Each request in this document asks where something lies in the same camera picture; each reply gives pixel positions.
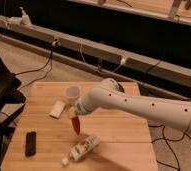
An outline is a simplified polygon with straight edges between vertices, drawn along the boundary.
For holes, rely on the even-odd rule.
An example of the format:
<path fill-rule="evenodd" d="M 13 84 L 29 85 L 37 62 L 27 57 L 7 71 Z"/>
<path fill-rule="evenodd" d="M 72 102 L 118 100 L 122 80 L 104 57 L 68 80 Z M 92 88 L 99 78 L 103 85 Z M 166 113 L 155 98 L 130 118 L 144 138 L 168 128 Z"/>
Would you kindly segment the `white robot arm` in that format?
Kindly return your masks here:
<path fill-rule="evenodd" d="M 191 101 L 127 95 L 112 78 L 102 80 L 79 97 L 69 117 L 88 115 L 98 108 L 125 111 L 191 134 Z"/>

